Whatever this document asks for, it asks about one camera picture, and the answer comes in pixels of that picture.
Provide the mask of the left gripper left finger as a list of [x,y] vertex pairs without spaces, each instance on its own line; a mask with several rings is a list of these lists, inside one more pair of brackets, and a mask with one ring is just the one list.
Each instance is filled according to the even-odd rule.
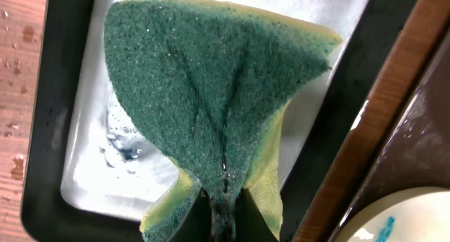
[[201,189],[169,242],[208,242],[211,225],[210,199],[205,190]]

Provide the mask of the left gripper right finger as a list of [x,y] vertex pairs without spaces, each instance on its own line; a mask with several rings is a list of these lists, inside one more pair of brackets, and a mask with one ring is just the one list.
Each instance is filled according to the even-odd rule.
[[236,199],[235,220],[237,242],[278,242],[247,189]]

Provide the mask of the green and yellow sponge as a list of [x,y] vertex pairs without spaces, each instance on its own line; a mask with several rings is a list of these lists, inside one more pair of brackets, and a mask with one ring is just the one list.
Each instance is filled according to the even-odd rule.
[[117,100],[137,130],[179,170],[141,220],[145,241],[167,241],[201,191],[212,234],[236,235],[235,206],[250,192],[279,237],[284,113],[329,70],[334,31],[258,8],[213,0],[122,0],[103,43]]

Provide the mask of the white plate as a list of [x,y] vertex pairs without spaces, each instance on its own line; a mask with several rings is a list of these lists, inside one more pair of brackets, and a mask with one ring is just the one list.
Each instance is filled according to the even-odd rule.
[[353,216],[333,240],[449,242],[449,190],[418,187],[385,196]]

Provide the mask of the dark rectangular sponge tray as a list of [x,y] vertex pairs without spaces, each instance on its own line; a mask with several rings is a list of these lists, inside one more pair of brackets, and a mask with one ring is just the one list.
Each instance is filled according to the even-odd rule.
[[[101,90],[102,57],[94,34],[111,0],[48,0],[27,171],[21,207],[25,230],[38,241],[141,241],[126,217],[85,210],[62,195],[75,142],[84,140],[81,114]],[[417,0],[300,0],[317,7],[311,19],[337,31],[349,28],[337,67],[327,81],[304,89],[283,139],[281,195],[287,212],[281,236],[292,238],[333,164],[350,125],[373,86]]]

